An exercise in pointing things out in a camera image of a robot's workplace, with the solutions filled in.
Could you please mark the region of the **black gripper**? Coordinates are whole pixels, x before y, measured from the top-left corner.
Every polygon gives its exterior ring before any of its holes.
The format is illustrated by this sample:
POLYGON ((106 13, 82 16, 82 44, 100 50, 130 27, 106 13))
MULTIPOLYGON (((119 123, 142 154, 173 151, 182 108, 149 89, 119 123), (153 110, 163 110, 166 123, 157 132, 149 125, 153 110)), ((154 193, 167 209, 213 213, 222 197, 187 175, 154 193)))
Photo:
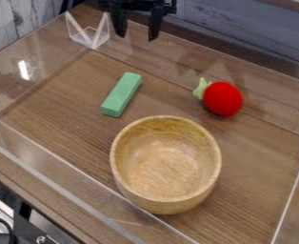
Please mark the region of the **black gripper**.
POLYGON ((117 36, 126 34, 126 11, 146 11, 149 18, 149 41, 158 37, 163 15, 175 13, 177 0, 109 0, 109 11, 117 36))

